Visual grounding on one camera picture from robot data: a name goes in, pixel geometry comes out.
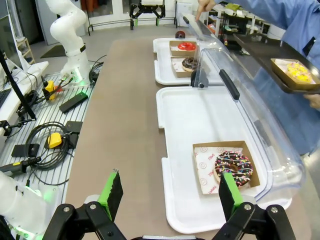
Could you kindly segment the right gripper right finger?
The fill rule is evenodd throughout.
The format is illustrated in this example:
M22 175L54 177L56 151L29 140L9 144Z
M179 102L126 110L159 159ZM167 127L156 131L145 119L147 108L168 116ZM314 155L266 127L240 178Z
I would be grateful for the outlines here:
M243 200L232 174L222 174L218 189L226 223L214 240L240 240L253 235L257 240L295 240L285 209L278 204L262 209Z

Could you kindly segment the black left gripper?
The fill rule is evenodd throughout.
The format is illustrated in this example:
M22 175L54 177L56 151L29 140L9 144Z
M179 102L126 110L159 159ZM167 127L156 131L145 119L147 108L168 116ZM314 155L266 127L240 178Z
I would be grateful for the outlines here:
M132 3L129 7L129 16L130 16L130 26L133 27L135 25L134 20L137 20L138 17L142 14L155 14L156 20L155 25L158 26L160 19L166 16L166 7L164 4L162 5L146 5L146 4L135 4Z

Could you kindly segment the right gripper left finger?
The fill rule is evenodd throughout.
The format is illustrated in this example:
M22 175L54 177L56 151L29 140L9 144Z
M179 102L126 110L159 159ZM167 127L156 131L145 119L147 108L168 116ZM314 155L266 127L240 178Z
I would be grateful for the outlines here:
M81 240L87 233L95 233L100 240L125 240L115 224L123 196L119 171L114 169L96 201L59 205L47 227L48 240Z

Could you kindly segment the person's left hand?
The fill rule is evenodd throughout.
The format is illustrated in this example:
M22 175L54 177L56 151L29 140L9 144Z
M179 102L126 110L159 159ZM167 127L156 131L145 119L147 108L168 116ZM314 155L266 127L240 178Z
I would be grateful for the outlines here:
M320 94L304 94L305 99L309 100L309 105L314 109L320 109Z

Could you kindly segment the person's right hand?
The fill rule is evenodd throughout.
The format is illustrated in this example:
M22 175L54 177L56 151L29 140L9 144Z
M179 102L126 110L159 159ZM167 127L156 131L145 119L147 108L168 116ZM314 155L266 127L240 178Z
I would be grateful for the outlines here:
M203 12L210 11L217 3L214 0L198 0L195 19L198 21Z

